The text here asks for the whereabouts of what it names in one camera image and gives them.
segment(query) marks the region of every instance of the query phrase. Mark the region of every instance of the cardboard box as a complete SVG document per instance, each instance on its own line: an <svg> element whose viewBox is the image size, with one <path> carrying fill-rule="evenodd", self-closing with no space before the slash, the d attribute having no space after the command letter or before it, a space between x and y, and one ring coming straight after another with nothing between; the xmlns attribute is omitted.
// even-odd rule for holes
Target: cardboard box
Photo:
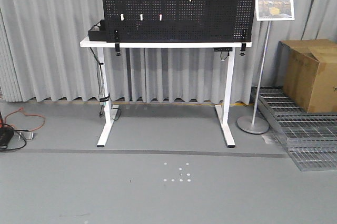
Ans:
<svg viewBox="0 0 337 224"><path fill-rule="evenodd" d="M284 92L307 112L337 112L337 44L327 39L282 43L290 50Z"/></svg>

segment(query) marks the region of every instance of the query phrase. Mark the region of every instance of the floor grating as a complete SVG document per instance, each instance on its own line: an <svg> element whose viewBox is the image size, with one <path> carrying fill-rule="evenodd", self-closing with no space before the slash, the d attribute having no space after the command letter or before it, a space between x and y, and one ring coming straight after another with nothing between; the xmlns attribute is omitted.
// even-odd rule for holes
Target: floor grating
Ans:
<svg viewBox="0 0 337 224"><path fill-rule="evenodd" d="M337 114L306 113L278 87L261 88L259 101L281 128L278 140L301 171L337 170Z"/></svg>

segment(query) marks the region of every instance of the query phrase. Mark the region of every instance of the gray floor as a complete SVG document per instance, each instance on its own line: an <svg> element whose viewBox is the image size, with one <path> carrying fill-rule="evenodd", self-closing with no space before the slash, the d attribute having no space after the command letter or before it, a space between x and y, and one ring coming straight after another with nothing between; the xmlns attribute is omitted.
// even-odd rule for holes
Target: gray floor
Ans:
<svg viewBox="0 0 337 224"><path fill-rule="evenodd" d="M0 110L20 106L47 123L25 149L0 153L0 223L336 223L337 172L300 172L280 145L237 129L252 107L231 108L235 149L214 107L174 105L122 106L97 149L97 104Z"/></svg>

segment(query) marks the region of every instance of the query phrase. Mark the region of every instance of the round base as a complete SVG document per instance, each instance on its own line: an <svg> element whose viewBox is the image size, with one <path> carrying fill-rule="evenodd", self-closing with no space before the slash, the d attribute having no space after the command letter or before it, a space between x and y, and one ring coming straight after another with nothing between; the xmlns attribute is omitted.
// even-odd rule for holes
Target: round base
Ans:
<svg viewBox="0 0 337 224"><path fill-rule="evenodd" d="M239 128L251 134L260 135L268 131L269 124L267 121L259 117L256 117L255 123L252 125L252 119L253 119L252 116L247 115L240 117L239 119L237 119L236 122Z"/></svg>

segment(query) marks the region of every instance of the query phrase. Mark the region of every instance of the floor tape line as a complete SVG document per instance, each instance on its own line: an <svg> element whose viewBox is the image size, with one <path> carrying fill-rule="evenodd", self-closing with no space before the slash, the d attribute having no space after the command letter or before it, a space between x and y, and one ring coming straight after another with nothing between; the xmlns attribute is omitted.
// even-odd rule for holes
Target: floor tape line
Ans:
<svg viewBox="0 0 337 224"><path fill-rule="evenodd" d="M144 154L144 155L186 155L186 156L219 156L219 157L258 157L290 158L288 154L232 153L204 151L167 151L167 150L78 150L78 149L23 149L16 153L45 154Z"/></svg>

